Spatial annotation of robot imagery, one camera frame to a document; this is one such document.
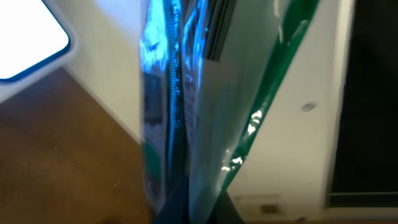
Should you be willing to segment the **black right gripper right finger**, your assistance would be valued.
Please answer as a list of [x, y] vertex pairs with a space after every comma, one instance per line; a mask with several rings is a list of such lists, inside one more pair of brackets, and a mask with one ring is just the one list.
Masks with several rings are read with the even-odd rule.
[[211, 214], [211, 224], [245, 224], [227, 193], [218, 199]]

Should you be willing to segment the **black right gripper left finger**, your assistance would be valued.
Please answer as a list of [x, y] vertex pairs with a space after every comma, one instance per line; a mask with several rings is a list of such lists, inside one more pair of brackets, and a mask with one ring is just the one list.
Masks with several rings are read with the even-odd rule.
[[182, 177], [155, 217], [153, 224], [189, 224], [189, 178]]

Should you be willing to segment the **green 3M gloves packet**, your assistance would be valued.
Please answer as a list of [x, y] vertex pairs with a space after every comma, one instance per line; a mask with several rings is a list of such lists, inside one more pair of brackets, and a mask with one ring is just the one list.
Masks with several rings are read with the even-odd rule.
[[190, 223], [211, 223], [318, 6], [312, 0], [141, 3], [142, 150], [160, 212], [189, 178]]

